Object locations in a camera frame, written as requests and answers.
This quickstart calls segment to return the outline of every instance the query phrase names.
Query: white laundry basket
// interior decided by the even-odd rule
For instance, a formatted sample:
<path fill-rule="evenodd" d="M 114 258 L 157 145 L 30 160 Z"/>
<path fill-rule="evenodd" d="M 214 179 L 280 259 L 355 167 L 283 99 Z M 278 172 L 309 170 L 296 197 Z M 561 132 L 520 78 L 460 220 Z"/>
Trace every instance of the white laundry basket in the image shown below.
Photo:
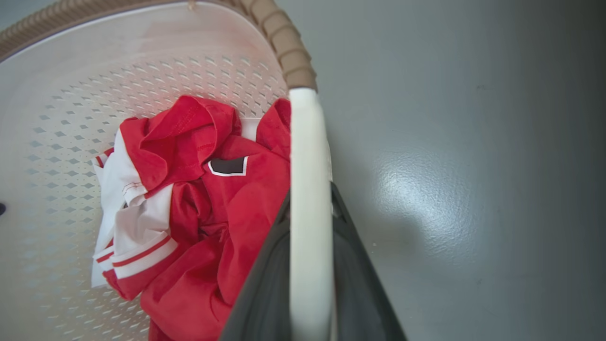
<path fill-rule="evenodd" d="M 330 156 L 315 74 L 273 0 L 64 0 L 0 33 L 0 338 L 145 340 L 139 302 L 91 289 L 101 220 L 89 160 L 182 94 L 259 118 L 292 102 L 293 337 L 328 335 Z"/>

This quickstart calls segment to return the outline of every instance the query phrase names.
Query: perforated basket wall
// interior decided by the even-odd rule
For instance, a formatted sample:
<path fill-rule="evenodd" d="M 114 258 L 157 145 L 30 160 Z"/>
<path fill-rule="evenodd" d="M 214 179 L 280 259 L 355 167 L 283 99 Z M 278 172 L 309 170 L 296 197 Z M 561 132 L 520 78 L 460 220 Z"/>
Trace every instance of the perforated basket wall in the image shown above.
<path fill-rule="evenodd" d="M 259 118 L 286 85 L 262 35 L 214 4 L 103 18 L 0 63 L 4 340 L 147 338 L 137 300 L 90 288 L 101 219 L 90 159 L 125 118 L 155 115 L 182 94 Z"/>

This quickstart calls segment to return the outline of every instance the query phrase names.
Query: black patch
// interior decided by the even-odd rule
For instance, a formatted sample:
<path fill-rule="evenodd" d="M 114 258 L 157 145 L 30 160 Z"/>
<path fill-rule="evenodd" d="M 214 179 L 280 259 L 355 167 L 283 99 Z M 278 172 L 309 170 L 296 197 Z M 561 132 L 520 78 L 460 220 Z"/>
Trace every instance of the black patch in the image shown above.
<path fill-rule="evenodd" d="M 212 159 L 208 163 L 208 167 L 213 174 L 219 176 L 246 175 L 246 157 L 234 160 Z"/>

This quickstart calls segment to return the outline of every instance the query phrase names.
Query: basket handle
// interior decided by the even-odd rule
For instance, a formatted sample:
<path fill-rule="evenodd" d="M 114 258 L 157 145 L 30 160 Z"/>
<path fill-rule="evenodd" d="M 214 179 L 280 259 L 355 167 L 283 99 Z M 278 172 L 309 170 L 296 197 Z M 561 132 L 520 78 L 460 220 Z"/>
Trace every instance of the basket handle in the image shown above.
<path fill-rule="evenodd" d="M 55 33 L 115 13 L 175 0 L 60 0 L 0 32 L 0 62 Z M 265 35 L 282 67 L 289 89 L 318 90 L 301 36 L 274 0 L 214 0 L 237 10 Z"/>
<path fill-rule="evenodd" d="M 282 75 L 289 89 L 308 87 L 318 90 L 316 72 L 311 66 L 301 35 L 295 25 L 274 0 L 222 0 L 228 4 L 240 3 L 246 14 L 261 30 L 276 54 Z"/>

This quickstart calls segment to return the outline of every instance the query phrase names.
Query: gray floor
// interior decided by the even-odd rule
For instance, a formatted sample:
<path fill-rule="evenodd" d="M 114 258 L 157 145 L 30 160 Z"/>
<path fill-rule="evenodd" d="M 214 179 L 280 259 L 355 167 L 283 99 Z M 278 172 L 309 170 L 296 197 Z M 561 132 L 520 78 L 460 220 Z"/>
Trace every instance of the gray floor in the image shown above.
<path fill-rule="evenodd" d="M 0 27 L 22 3 L 1 5 Z M 606 339 L 598 2 L 278 3 L 409 339 Z"/>

